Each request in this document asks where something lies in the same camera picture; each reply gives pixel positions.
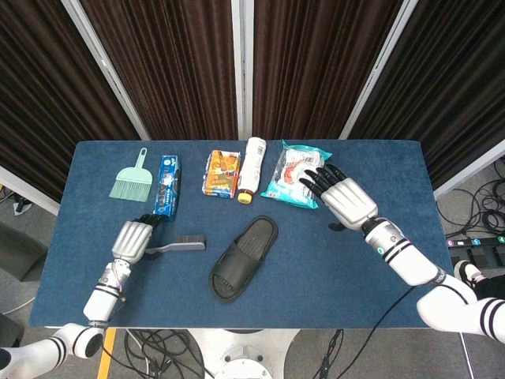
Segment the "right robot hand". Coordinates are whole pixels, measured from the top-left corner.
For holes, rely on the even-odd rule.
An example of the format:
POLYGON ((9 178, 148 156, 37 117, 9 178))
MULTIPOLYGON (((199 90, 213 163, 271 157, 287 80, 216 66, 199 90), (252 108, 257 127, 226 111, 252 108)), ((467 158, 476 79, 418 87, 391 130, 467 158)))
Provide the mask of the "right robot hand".
POLYGON ((336 166, 325 163, 315 171, 305 170, 307 178, 299 178, 308 190, 328 207, 338 219, 328 227, 333 231, 358 231, 370 219, 377 217, 376 202, 336 166))

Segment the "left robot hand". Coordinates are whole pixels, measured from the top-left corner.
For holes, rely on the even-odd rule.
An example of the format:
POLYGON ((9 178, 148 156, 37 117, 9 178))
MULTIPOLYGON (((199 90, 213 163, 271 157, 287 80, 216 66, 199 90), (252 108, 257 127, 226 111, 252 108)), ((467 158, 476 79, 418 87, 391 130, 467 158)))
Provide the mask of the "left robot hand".
POLYGON ((144 214, 125 222, 111 249, 113 257, 136 264, 143 257, 152 232, 163 220, 164 216, 144 214))

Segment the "grey long-handled brush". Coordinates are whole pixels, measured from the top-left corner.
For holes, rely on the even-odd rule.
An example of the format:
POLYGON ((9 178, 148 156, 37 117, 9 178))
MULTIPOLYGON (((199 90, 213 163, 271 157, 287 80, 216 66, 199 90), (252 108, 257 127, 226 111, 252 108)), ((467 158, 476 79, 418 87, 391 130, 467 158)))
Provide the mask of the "grey long-handled brush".
POLYGON ((146 254, 168 253, 173 251, 193 251, 206 249, 205 235, 182 235, 165 246, 151 247, 146 254))

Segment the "black rubber slipper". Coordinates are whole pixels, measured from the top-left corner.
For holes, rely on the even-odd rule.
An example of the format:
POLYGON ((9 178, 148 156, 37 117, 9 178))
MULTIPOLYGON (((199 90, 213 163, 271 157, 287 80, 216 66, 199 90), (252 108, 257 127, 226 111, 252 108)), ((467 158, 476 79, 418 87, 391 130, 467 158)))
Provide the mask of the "black rubber slipper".
POLYGON ((217 299, 233 302, 243 293, 264 263, 278 232, 275 221, 261 215, 232 241, 209 275, 210 287, 217 299))

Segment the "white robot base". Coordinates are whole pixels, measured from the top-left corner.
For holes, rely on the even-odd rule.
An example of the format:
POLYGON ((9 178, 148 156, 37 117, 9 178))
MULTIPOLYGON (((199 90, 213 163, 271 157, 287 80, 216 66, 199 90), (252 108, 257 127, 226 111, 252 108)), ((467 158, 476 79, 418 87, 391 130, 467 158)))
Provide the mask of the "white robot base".
POLYGON ((299 330, 191 328, 204 360, 205 379, 284 379, 285 361, 299 330))

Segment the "mint green hand broom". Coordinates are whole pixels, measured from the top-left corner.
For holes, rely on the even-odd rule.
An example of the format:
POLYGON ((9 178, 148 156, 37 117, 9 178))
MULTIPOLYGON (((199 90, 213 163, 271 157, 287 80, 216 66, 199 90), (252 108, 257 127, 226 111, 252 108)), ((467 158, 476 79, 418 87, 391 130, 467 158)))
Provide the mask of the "mint green hand broom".
POLYGON ((152 173, 144 168, 147 153, 148 150, 142 148, 135 165, 118 172, 109 197, 126 201, 147 201, 152 187, 152 173))

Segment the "blue toothpaste box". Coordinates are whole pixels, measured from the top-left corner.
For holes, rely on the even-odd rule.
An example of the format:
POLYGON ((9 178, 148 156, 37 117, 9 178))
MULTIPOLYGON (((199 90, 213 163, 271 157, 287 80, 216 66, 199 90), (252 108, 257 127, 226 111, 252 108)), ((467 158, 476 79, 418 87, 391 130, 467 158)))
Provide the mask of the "blue toothpaste box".
POLYGON ((178 207, 181 164, 178 156, 163 155, 159 166, 158 185, 153 213, 173 219, 178 207))

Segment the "blue fabric table cover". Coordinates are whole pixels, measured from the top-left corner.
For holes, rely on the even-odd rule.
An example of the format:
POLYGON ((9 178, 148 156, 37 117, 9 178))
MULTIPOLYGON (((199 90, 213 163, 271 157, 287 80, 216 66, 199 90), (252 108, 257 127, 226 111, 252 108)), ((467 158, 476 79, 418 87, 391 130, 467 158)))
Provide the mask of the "blue fabric table cover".
POLYGON ((85 325, 83 309, 111 261, 122 225, 152 211, 154 199, 109 197, 117 173, 148 150, 145 167, 157 173, 163 155, 181 161, 174 219, 161 223, 151 244, 205 235, 206 249, 164 253, 136 263, 125 285, 126 304, 113 318, 132 328, 420 328, 416 311, 424 288, 410 291, 357 231, 332 231, 334 216, 264 198, 250 205, 202 193, 208 155, 243 152, 242 141, 83 141, 73 155, 39 291, 33 326, 85 325), (250 285, 233 302, 218 300, 209 275, 214 263, 257 216, 279 228, 250 285))

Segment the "white bottle yellow cap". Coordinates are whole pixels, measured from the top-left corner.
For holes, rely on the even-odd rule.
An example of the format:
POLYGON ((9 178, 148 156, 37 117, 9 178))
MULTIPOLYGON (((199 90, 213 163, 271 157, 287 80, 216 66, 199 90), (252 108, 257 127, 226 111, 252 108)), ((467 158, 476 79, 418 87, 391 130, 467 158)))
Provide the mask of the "white bottle yellow cap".
POLYGON ((260 184, 260 172, 266 152, 267 143, 259 137, 248 139, 245 160, 238 179, 238 201, 248 205, 260 184))

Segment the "dark grey floor object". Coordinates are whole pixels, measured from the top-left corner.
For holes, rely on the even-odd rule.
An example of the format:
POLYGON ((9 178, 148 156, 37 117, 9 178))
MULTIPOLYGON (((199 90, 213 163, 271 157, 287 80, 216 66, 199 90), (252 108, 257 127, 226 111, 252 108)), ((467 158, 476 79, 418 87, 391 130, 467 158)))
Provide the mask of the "dark grey floor object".
POLYGON ((0 223, 0 268, 20 282, 40 281, 47 247, 24 232, 0 223))

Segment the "orange yellow snack pack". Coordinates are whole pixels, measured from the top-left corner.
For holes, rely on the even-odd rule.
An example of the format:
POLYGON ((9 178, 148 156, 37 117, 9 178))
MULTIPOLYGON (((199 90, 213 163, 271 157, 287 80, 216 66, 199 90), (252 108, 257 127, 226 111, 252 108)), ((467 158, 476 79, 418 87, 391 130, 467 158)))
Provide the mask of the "orange yellow snack pack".
POLYGON ((212 150, 203 177, 203 194, 212 197, 234 198, 240 165, 240 152, 212 150))

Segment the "brown curtain partition panel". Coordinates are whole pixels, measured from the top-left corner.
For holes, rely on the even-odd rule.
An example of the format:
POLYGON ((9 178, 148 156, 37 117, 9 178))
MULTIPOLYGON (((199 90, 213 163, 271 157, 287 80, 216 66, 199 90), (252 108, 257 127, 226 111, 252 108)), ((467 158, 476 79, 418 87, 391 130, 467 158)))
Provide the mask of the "brown curtain partition panel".
POLYGON ((79 142, 138 137, 60 0, 0 0, 0 166, 60 201, 79 142))
POLYGON ((505 140, 505 0, 418 0, 350 137, 419 142, 434 189, 505 140))
POLYGON ((246 0, 254 137, 336 139, 409 0, 246 0))
POLYGON ((141 138, 241 138, 233 0, 60 1, 141 138))

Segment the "black foot pedal box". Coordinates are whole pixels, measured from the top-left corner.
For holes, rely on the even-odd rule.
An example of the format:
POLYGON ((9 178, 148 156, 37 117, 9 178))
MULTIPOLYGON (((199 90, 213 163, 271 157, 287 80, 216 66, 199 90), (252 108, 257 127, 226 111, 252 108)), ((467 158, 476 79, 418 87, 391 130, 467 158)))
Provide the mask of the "black foot pedal box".
POLYGON ((505 268, 505 246, 460 246, 449 252, 453 264, 468 260, 478 268, 505 268))

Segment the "black white sneaker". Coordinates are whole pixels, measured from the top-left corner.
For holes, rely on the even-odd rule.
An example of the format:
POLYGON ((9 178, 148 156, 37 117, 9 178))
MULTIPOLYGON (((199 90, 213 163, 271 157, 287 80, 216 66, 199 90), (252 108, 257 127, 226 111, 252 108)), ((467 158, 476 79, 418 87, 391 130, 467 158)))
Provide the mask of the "black white sneaker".
POLYGON ((483 297, 488 278, 474 264, 467 260, 459 261, 454 267, 454 276, 483 297))

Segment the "person leg black trousers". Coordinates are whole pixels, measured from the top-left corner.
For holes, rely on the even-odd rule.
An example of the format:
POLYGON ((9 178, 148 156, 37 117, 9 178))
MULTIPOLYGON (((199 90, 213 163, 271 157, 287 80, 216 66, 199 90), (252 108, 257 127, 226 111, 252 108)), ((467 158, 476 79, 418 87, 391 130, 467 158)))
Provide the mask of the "person leg black trousers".
POLYGON ((498 298, 505 300, 505 275, 484 277, 474 287, 477 299, 498 298))

